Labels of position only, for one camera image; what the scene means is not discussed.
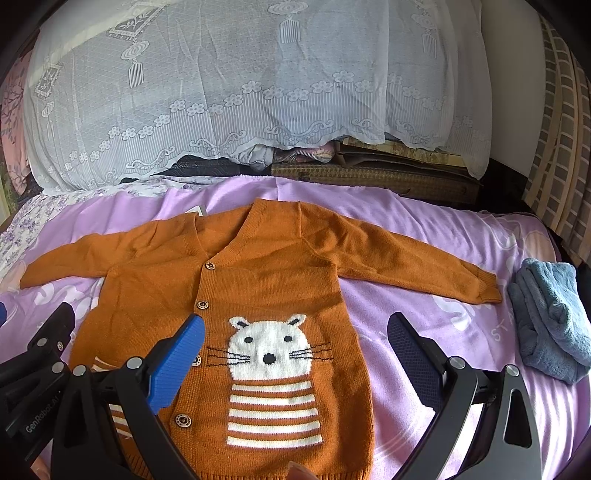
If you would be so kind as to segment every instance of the purple bed sheet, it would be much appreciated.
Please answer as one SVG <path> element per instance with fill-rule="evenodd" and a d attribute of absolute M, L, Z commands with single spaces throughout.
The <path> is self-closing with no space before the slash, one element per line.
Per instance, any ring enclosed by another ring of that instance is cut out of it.
<path fill-rule="evenodd" d="M 476 368 L 501 369 L 508 363 L 519 366 L 535 411 L 544 479 L 554 478 L 590 426 L 591 384 L 585 378 L 569 387 L 523 366 L 517 353 L 506 284 L 526 257 L 556 261 L 542 223 L 532 216 L 458 211 L 401 198 L 384 189 L 327 186 L 273 177 L 234 177 L 199 192 L 169 189 L 157 197 L 119 192 L 92 198 L 65 207 L 45 224 L 37 241 L 5 276 L 4 283 L 10 282 L 12 286 L 7 288 L 5 284 L 0 288 L 4 291 L 0 301 L 8 311 L 8 320 L 0 328 L 0 362 L 24 352 L 30 338 L 61 302 L 73 305 L 78 327 L 100 301 L 101 279 L 72 277 L 39 288 L 14 288 L 25 266 L 43 253 L 89 233 L 127 231 L 150 220 L 184 213 L 196 205 L 205 207 L 207 214 L 217 213 L 250 204 L 257 197 L 315 203 L 427 242 L 498 276 L 504 301 L 494 306 L 471 306 L 430 294 L 341 279 L 371 379 L 376 436 L 373 479 L 385 480 L 395 475 L 433 417 L 433 411 L 419 402 L 388 343 L 386 325 L 396 311 L 403 312 L 419 334 L 435 339 L 447 355 L 461 355 Z M 70 349 L 71 344 L 64 358 L 67 359 Z M 480 408 L 472 407 L 441 478 L 457 472 L 479 411 Z"/>

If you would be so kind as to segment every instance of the finger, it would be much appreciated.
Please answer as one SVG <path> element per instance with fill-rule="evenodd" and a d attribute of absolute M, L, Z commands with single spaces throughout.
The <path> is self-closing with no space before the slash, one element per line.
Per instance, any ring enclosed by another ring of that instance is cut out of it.
<path fill-rule="evenodd" d="M 318 477 L 299 463 L 287 464 L 287 480 L 318 480 Z"/>
<path fill-rule="evenodd" d="M 50 480 L 49 469 L 47 468 L 47 465 L 45 465 L 45 462 L 41 460 L 41 457 L 37 457 L 37 460 L 33 462 L 31 470 L 41 480 Z"/>

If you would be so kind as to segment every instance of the white cat design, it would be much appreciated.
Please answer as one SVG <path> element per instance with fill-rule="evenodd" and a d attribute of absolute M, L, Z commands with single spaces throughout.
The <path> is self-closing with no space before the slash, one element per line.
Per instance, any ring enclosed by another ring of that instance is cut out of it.
<path fill-rule="evenodd" d="M 227 350 L 233 379 L 228 445 L 287 449 L 322 442 L 310 379 L 318 347 L 300 330 L 305 320 L 303 314 L 286 322 L 229 320 L 238 331 Z"/>

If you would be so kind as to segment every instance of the gray towel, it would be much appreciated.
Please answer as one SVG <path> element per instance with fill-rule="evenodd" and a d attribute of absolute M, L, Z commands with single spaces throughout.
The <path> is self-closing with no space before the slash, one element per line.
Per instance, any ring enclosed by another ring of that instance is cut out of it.
<path fill-rule="evenodd" d="M 577 292 L 574 266 L 526 258 L 524 267 L 544 296 L 548 308 L 544 323 L 552 338 L 578 363 L 591 367 L 591 325 Z"/>
<path fill-rule="evenodd" d="M 515 281 L 507 286 L 507 292 L 515 313 L 523 363 L 566 383 L 578 382 L 589 369 L 563 351 L 550 335 L 544 324 L 548 307 L 534 276 L 527 268 L 521 268 Z"/>

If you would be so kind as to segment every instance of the orange cardigan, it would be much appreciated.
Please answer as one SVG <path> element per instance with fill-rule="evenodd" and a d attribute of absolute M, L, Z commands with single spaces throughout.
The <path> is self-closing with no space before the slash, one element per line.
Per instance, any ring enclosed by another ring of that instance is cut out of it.
<path fill-rule="evenodd" d="M 71 366 L 118 367 L 145 356 L 189 313 L 203 317 L 200 358 L 160 412 L 203 480 L 285 478 L 290 460 L 320 479 L 368 477 L 369 378 L 338 277 L 501 301 L 493 274 L 435 247 L 318 206 L 270 200 L 88 235 L 33 262 L 21 287 L 71 275 L 106 277 Z"/>

